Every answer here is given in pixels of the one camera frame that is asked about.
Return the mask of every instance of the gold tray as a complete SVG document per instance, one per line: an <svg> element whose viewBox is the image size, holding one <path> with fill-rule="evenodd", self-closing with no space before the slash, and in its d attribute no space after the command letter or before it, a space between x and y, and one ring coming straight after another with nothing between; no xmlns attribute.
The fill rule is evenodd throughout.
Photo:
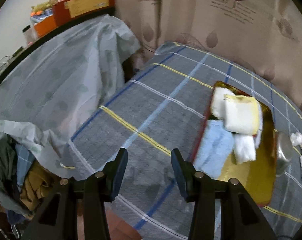
<svg viewBox="0 0 302 240"><path fill-rule="evenodd" d="M216 87L224 87L231 90L236 95L250 96L247 93L228 85L222 81L214 84ZM218 180L228 181L230 178L237 178L251 195L257 205L265 206L270 203L275 181L276 168L276 139L272 112L265 104L259 101L263 112L263 131L261 142L256 149L256 161L250 161L242 164L236 164L234 153L230 154L222 168ZM197 145L192 153L191 162L194 161L198 148L203 137L206 121L216 119L211 114L211 103L206 113L206 119L199 133Z"/></svg>

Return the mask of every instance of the blue towel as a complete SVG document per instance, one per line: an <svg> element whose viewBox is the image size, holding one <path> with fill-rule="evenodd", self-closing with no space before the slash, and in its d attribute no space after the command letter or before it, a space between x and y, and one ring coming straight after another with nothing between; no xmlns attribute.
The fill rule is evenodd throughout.
<svg viewBox="0 0 302 240"><path fill-rule="evenodd" d="M22 186L24 183L24 179L35 160L33 154L24 146L20 144L15 145L15 152L18 156L18 163L17 163L17 184L19 192L22 190Z"/></svg>
<svg viewBox="0 0 302 240"><path fill-rule="evenodd" d="M224 129L223 121L208 120L193 163L195 169L217 179L233 146L233 135Z"/></svg>

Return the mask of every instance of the cardboard box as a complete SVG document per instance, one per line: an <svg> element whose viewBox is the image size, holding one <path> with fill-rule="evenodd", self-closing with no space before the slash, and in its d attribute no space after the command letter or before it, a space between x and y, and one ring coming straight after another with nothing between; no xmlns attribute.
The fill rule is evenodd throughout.
<svg viewBox="0 0 302 240"><path fill-rule="evenodd" d="M43 21L34 25L34 29L37 32L39 38L48 34L52 30L54 30L56 27L57 27L57 25L55 23L53 15L45 18Z"/></svg>
<svg viewBox="0 0 302 240"><path fill-rule="evenodd" d="M61 26L81 15L115 6L115 0L64 0L52 7L55 23Z"/></svg>

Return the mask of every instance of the beige curtain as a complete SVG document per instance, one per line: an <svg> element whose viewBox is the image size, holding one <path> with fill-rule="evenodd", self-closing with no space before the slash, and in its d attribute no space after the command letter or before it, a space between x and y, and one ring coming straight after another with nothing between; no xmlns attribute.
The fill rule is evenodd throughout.
<svg viewBox="0 0 302 240"><path fill-rule="evenodd" d="M302 15L292 0L116 0L116 14L142 44L136 66L178 41L255 72L302 110Z"/></svg>

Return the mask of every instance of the clothes pile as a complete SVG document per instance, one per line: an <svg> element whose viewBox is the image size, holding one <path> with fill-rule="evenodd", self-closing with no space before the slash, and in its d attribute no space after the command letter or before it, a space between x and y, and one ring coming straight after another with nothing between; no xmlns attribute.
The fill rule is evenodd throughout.
<svg viewBox="0 0 302 240"><path fill-rule="evenodd" d="M260 103L253 97L239 95L216 87L211 114L193 165L217 179L226 158L234 150L237 164L256 160L261 142L263 115Z"/></svg>
<svg viewBox="0 0 302 240"><path fill-rule="evenodd" d="M32 219L59 180L12 137L6 135L0 139L0 206L11 225Z"/></svg>

